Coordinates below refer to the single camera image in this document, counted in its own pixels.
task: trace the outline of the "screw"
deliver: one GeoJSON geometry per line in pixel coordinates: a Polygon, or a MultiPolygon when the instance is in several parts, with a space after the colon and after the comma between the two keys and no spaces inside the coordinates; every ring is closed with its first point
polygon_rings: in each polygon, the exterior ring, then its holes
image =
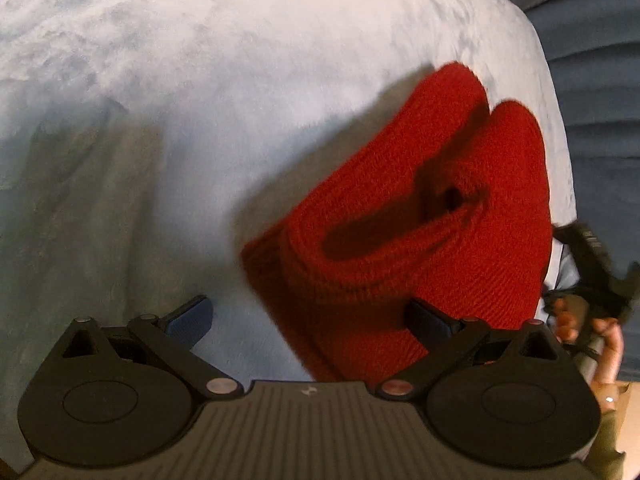
{"type": "Polygon", "coordinates": [[[207,390],[216,395],[232,394],[238,389],[238,383],[228,377],[217,377],[207,383],[207,390]]]}
{"type": "Polygon", "coordinates": [[[318,389],[315,386],[308,386],[304,390],[300,390],[300,393],[305,394],[307,397],[311,397],[318,393],[318,389]]]}
{"type": "Polygon", "coordinates": [[[402,379],[390,379],[382,384],[382,391],[394,397],[405,396],[413,390],[414,386],[409,381],[402,379]]]}

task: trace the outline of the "cardboard box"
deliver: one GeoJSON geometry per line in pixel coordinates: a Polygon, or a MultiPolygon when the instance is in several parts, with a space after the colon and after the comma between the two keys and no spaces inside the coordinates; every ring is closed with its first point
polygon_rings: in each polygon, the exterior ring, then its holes
{"type": "Polygon", "coordinates": [[[623,480],[635,480],[640,475],[640,383],[617,384],[616,448],[626,452],[623,480]]]}

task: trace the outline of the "logo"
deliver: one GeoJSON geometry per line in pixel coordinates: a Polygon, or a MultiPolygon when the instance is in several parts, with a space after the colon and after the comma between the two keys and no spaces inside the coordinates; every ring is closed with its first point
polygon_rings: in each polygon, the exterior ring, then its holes
{"type": "Polygon", "coordinates": [[[318,393],[318,389],[315,386],[308,386],[304,390],[300,390],[300,393],[307,397],[311,397],[318,393]]]}

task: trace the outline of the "light blue fleece blanket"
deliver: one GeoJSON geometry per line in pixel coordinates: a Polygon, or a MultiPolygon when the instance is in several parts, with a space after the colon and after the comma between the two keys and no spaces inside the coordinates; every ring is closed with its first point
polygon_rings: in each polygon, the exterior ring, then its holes
{"type": "Polygon", "coordinates": [[[549,70],[506,0],[0,0],[0,455],[29,462],[17,402],[78,315],[204,293],[197,354],[244,384],[306,379],[239,250],[451,60],[536,115],[571,221],[549,70]]]}

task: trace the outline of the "blue bedding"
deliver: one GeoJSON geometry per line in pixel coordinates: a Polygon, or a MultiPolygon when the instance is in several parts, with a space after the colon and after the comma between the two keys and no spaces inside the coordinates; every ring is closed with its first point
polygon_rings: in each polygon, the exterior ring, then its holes
{"type": "MultiPolygon", "coordinates": [[[[640,0],[511,0],[536,28],[558,94],[578,217],[622,274],[640,260],[640,0]]],[[[620,378],[640,380],[640,315],[620,378]]]]}

